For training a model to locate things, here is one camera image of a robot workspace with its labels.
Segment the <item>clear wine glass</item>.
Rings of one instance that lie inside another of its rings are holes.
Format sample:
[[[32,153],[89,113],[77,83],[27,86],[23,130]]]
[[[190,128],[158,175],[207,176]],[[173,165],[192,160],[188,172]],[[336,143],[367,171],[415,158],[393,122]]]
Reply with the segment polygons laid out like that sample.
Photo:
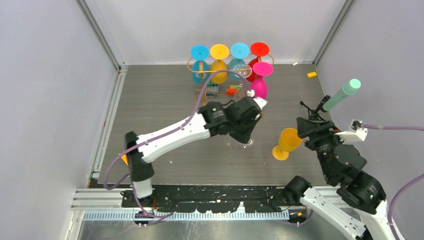
[[[243,76],[245,79],[252,74],[252,68],[245,63],[237,64],[233,68],[233,72]],[[249,90],[249,85],[245,83],[238,75],[236,77],[239,79],[238,87],[235,89],[235,93],[233,94],[233,100],[238,101],[247,95],[247,91]]]
[[[254,138],[252,135],[250,135],[249,140],[247,141],[247,143],[241,143],[240,141],[236,141],[236,143],[238,144],[238,146],[242,149],[248,149],[251,148],[252,145],[254,144]]]

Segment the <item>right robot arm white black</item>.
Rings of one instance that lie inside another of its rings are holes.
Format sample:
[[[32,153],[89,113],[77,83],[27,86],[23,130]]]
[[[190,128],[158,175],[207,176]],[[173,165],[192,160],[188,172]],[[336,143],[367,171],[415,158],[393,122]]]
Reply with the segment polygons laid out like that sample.
[[[308,138],[305,146],[316,152],[324,179],[337,187],[336,194],[360,216],[355,220],[330,203],[305,178],[296,175],[283,189],[284,200],[302,204],[320,215],[349,240],[402,240],[389,216],[387,195],[380,182],[363,171],[367,160],[352,145],[363,142],[368,134],[362,121],[354,119],[347,131],[332,121],[296,119],[298,136]]]

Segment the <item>orange front wine glass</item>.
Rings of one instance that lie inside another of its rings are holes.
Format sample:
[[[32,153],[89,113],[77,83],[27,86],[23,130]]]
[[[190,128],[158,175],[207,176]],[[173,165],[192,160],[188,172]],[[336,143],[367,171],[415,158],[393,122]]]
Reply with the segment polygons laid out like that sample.
[[[296,128],[286,128],[281,132],[278,145],[272,149],[272,155],[275,159],[284,161],[289,157],[290,152],[296,150],[302,142]]]

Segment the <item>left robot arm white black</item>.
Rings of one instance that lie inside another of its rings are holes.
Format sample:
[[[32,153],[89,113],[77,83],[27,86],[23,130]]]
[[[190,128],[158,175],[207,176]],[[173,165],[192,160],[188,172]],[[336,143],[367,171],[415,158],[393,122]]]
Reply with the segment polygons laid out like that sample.
[[[241,144],[248,144],[267,103],[261,97],[251,96],[227,103],[210,101],[186,119],[163,129],[142,135],[128,132],[125,155],[135,202],[141,207],[153,202],[153,161],[183,145],[217,135],[229,135]]]

